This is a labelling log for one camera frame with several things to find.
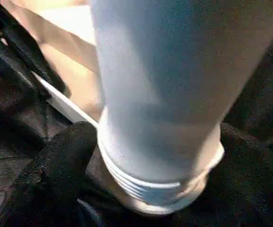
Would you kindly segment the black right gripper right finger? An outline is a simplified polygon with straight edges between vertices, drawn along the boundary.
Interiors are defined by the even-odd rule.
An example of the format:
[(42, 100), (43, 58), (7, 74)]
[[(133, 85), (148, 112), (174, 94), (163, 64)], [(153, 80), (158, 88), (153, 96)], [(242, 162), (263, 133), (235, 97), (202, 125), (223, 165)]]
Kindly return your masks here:
[(273, 152), (227, 123), (221, 141), (225, 155), (184, 211), (184, 226), (273, 227)]

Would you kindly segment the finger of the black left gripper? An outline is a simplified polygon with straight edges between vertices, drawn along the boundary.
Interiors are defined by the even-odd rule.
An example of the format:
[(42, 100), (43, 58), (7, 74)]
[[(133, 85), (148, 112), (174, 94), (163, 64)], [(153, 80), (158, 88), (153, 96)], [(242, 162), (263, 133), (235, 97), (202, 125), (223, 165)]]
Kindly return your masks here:
[(55, 87), (59, 92), (66, 91), (61, 77), (50, 67), (37, 42), (30, 33), (0, 4), (0, 24), (3, 37), (11, 50), (38, 76)]
[(0, 73), (29, 98), (47, 100), (51, 97), (29, 68), (1, 40)]

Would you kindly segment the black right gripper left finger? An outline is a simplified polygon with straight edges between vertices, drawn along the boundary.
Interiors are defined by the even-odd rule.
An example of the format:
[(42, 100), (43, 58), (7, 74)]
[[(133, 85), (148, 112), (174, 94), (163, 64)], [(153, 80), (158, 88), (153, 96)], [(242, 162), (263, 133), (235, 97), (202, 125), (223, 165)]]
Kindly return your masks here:
[(56, 134), (6, 190), (0, 227), (80, 226), (77, 198), (96, 144), (88, 122)]

